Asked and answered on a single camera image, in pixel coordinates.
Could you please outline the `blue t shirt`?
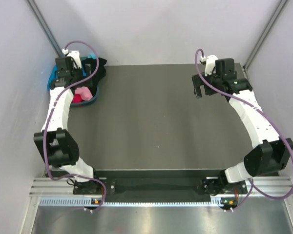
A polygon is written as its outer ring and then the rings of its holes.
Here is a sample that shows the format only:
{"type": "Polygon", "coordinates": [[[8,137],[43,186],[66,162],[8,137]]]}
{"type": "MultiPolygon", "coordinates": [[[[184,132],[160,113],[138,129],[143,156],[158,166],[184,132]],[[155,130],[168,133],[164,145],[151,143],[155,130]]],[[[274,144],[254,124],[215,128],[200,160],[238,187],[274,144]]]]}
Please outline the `blue t shirt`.
{"type": "Polygon", "coordinates": [[[94,53],[89,54],[88,55],[88,58],[90,58],[90,59],[96,59],[96,55],[94,53]]]}

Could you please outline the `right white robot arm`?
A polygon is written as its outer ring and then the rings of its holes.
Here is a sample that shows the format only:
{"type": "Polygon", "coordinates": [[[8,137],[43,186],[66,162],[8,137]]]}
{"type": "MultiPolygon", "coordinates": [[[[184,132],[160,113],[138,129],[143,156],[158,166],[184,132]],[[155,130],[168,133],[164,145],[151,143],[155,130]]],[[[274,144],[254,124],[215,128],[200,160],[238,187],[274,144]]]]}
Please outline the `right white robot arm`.
{"type": "Polygon", "coordinates": [[[201,88],[207,96],[223,95],[240,117],[252,143],[252,150],[242,162],[220,172],[219,189],[229,193],[238,182],[285,169],[293,151],[293,141],[281,137],[262,115],[251,84],[246,78],[237,76],[234,59],[210,55],[195,58],[195,63],[205,65],[203,72],[192,76],[196,97],[203,96],[201,88]]]}

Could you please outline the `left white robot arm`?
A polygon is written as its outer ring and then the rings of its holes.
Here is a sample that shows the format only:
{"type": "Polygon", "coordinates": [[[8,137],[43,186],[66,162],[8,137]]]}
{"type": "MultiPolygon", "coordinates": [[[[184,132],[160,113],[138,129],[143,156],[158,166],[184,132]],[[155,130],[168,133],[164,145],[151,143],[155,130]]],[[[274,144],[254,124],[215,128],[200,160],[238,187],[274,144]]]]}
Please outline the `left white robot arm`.
{"type": "Polygon", "coordinates": [[[56,58],[56,77],[49,84],[50,103],[46,121],[33,140],[47,168],[62,169],[70,174],[67,184],[75,194],[95,194],[101,182],[95,169],[80,157],[77,142],[68,132],[68,117],[74,91],[69,85],[84,78],[80,53],[69,52],[56,58]]]}

